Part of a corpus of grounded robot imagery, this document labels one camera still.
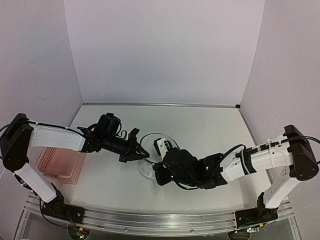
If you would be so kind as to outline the white mesh laundry bag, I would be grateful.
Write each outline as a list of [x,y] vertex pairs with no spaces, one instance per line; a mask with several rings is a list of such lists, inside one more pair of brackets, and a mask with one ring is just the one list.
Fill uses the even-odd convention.
[[144,135],[139,142],[139,144],[149,153],[149,157],[144,158],[142,160],[138,160],[136,166],[142,175],[151,180],[156,179],[155,172],[153,170],[153,165],[161,162],[162,160],[161,156],[159,156],[156,151],[154,142],[155,140],[162,138],[168,140],[172,144],[173,148],[176,147],[180,149],[179,145],[172,137],[160,132],[148,133]]

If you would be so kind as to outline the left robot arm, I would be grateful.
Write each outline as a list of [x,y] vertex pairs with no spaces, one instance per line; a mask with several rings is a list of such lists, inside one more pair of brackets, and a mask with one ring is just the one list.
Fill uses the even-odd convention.
[[80,153],[110,151],[122,163],[142,160],[150,154],[138,143],[139,129],[133,128],[120,137],[121,120],[112,113],[100,116],[89,127],[72,129],[67,126],[32,121],[19,113],[0,129],[0,158],[5,169],[22,180],[39,198],[48,203],[47,209],[57,219],[67,214],[60,192],[31,165],[28,150],[33,147],[66,149]]

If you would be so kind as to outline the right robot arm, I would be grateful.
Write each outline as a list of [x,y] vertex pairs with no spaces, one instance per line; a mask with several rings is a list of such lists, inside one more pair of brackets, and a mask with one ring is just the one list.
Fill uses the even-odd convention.
[[197,159],[162,137],[153,142],[161,162],[152,168],[158,185],[174,182],[179,188],[191,191],[214,189],[244,176],[281,167],[276,180],[261,193],[262,202],[252,209],[252,218],[262,222],[300,182],[319,173],[320,163],[310,141],[319,142],[303,135],[294,125],[287,125],[282,135],[267,143],[252,147],[238,144],[225,153]]

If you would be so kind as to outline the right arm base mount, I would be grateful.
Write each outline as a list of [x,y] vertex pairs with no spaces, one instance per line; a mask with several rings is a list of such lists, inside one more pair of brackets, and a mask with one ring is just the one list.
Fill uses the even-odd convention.
[[236,228],[255,227],[276,220],[278,218],[277,211],[277,207],[266,208],[264,204],[264,193],[262,192],[257,199],[256,207],[237,210],[235,212]]

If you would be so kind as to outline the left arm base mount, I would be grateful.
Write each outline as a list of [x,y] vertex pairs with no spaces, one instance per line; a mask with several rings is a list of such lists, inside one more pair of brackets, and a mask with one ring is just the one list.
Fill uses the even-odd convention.
[[55,219],[69,221],[74,224],[82,224],[85,215],[85,209],[80,206],[66,204],[63,195],[59,190],[56,191],[56,197],[44,202],[40,207],[40,211],[45,216]]

